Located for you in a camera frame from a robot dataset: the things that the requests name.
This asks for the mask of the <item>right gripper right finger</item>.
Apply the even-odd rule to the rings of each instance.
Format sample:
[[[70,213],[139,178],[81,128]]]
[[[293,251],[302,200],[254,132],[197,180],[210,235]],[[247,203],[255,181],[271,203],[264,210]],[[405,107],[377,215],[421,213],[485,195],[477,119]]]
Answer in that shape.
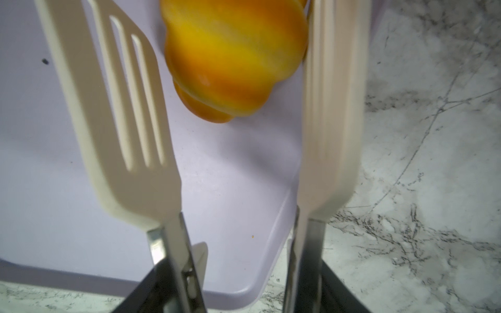
[[[321,312],[370,313],[365,305],[351,293],[325,261],[322,262],[321,279]]]

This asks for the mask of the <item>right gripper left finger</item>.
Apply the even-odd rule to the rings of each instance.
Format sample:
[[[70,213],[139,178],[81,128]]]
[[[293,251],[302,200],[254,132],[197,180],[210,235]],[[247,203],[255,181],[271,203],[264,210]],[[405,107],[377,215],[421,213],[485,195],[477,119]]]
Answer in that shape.
[[[157,263],[112,313],[164,312],[172,297],[172,269],[167,259]]]

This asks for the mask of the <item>steel tongs with white tips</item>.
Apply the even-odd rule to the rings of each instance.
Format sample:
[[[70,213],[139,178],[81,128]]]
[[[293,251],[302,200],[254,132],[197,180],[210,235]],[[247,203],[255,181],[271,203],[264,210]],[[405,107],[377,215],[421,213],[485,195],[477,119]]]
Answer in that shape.
[[[154,49],[113,1],[90,3],[97,55],[80,1],[37,1],[90,181],[103,209],[147,233],[167,259],[164,312],[205,312],[207,246],[192,245]],[[284,312],[321,312],[326,224],[352,197],[361,135],[370,1],[312,1],[304,65],[302,156]]]

